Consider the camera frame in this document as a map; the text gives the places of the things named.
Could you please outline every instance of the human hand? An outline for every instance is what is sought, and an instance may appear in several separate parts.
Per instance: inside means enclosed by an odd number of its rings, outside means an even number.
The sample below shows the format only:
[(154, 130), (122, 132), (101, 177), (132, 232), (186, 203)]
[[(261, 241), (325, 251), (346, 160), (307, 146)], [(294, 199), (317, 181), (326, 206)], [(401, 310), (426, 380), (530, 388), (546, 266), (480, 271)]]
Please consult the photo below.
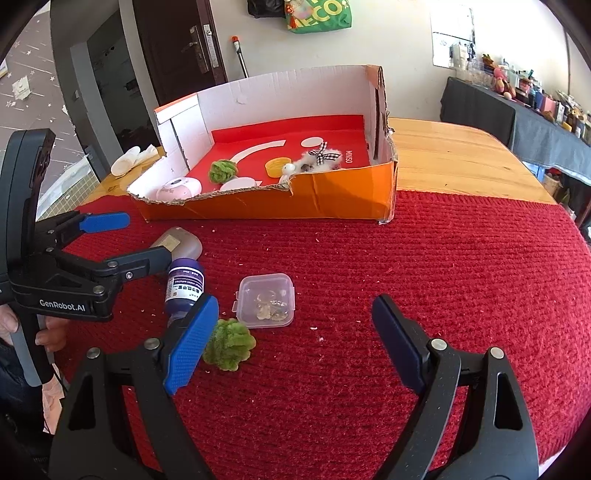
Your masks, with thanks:
[[(37, 333), (35, 343), (48, 352), (57, 352), (66, 346), (66, 327), (70, 320), (46, 317), (46, 329)], [(12, 345), (11, 333), (18, 330), (18, 319), (8, 305), (0, 305), (0, 338)]]

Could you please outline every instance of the green bag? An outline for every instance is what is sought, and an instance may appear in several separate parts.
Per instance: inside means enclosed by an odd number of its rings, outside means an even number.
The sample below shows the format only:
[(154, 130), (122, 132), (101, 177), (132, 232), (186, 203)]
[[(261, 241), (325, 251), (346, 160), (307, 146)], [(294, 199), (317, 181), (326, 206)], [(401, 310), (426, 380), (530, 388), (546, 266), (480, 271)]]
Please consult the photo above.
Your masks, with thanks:
[(293, 33), (328, 32), (352, 25), (349, 0), (285, 0), (285, 17)]

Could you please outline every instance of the black bag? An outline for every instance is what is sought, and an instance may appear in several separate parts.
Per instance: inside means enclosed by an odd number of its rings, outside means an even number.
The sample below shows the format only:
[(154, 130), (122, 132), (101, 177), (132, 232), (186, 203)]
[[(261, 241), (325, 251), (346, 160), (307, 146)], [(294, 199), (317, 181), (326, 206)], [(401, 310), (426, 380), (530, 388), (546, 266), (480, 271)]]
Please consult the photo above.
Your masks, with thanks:
[(256, 18), (285, 18), (284, 0), (248, 0), (248, 14)]

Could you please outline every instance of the white fluffy toy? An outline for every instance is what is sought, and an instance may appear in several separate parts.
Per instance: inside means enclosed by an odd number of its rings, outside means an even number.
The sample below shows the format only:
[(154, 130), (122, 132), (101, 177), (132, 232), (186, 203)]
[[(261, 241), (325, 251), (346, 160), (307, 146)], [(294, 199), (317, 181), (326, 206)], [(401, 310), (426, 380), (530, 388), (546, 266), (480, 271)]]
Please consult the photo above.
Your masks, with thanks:
[(293, 162), (296, 173), (322, 173), (336, 170), (343, 161), (343, 154), (339, 150), (326, 148), (327, 142), (323, 142), (318, 150), (310, 150), (304, 153), (298, 161)]

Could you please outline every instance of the orange cardboard box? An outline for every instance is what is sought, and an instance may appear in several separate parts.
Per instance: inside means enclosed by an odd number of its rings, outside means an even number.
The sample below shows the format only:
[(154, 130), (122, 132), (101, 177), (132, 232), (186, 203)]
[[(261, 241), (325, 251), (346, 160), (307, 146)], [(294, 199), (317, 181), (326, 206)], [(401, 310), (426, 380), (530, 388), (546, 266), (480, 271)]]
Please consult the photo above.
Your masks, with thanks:
[[(213, 191), (175, 202), (156, 200), (162, 185), (187, 176), (212, 150), (212, 132), (329, 115), (363, 116), (368, 166), (297, 174), (286, 184)], [(317, 67), (251, 77), (179, 99), (158, 108), (156, 116), (167, 155), (128, 187), (147, 220), (342, 218), (388, 222), (394, 215), (397, 155), (388, 128), (381, 67)]]

